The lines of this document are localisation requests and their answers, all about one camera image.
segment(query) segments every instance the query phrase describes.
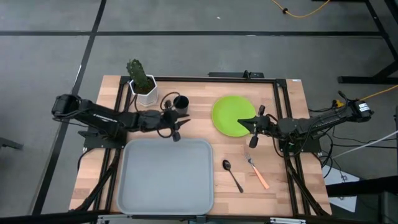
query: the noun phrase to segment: yellow cable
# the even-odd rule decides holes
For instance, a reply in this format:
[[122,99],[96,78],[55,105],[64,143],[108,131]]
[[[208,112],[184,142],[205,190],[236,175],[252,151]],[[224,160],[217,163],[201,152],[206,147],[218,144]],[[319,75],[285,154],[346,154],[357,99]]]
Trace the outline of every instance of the yellow cable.
[[364,97],[364,98],[362,98],[362,99],[360,99],[360,100],[367,100],[367,99],[369,99],[369,98],[371,98],[371,97],[377,96],[377,95],[379,95],[379,94],[381,94],[381,93],[388,92],[388,91],[390,91],[390,90],[392,90],[392,89],[394,89],[394,88],[397,88],[397,87],[398,87],[398,85],[394,85],[394,86],[391,87],[391,88],[388,88],[388,89],[386,89],[386,90],[383,90],[383,91],[380,91],[380,92],[378,92],[378,93],[372,94],[372,95],[370,95],[370,96]]
[[[272,1],[273,1],[281,10],[284,10],[284,8],[283,8],[277,1],[275,1],[275,0],[272,0]],[[305,17],[307,17],[307,16],[311,16],[312,14],[318,12],[321,8],[323,8],[324,6],[326,6],[326,4],[328,4],[329,2],[330,2],[330,0],[327,0],[327,1],[326,1],[325,3],[323,3],[318,9],[316,9],[316,10],[314,10],[314,11],[312,11],[312,12],[310,12],[310,13],[308,13],[307,15],[304,15],[304,16],[296,16],[296,15],[293,15],[293,14],[291,14],[288,10],[286,10],[286,14],[288,14],[288,15],[294,17],[294,18],[297,18],[297,19],[302,19],[302,18],[305,18]]]

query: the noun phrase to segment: green plate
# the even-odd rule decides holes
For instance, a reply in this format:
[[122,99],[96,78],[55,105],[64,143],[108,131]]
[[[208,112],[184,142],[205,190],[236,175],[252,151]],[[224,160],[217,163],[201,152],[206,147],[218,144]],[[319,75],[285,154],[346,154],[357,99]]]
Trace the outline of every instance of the green plate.
[[249,131],[238,123],[238,119],[253,118],[254,106],[242,96],[224,96],[217,100],[211,111],[214,126],[221,133],[231,137],[241,137]]

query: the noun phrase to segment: fork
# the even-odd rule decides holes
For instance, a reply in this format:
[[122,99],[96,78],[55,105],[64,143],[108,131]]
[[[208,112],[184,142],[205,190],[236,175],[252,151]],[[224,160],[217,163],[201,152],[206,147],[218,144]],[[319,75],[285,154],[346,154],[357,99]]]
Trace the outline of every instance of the fork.
[[245,158],[248,160],[248,162],[250,163],[251,167],[253,167],[257,177],[259,178],[261,184],[264,186],[265,189],[269,188],[269,185],[267,184],[267,182],[264,180],[264,178],[262,177],[262,175],[260,174],[260,172],[257,170],[257,168],[254,166],[253,160],[251,159],[249,153],[247,153],[246,151],[244,151],[244,156]]

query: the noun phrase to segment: orange handle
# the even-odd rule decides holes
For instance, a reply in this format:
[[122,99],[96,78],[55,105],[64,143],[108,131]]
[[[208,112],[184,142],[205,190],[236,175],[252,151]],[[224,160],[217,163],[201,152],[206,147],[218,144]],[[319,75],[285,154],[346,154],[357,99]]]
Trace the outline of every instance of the orange handle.
[[264,186],[265,189],[268,189],[269,186],[268,186],[266,180],[264,180],[264,178],[262,178],[262,175],[260,174],[260,172],[257,170],[257,168],[255,166],[253,166],[253,169],[256,172],[257,177],[259,178],[261,184]]

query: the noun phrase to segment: cactus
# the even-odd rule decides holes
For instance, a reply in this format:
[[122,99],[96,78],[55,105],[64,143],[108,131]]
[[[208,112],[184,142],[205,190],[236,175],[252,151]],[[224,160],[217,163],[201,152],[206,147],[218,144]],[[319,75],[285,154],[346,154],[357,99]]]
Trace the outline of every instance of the cactus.
[[139,94],[148,94],[154,87],[154,84],[147,78],[144,68],[137,59],[129,60],[127,71],[132,80],[134,80],[134,89]]

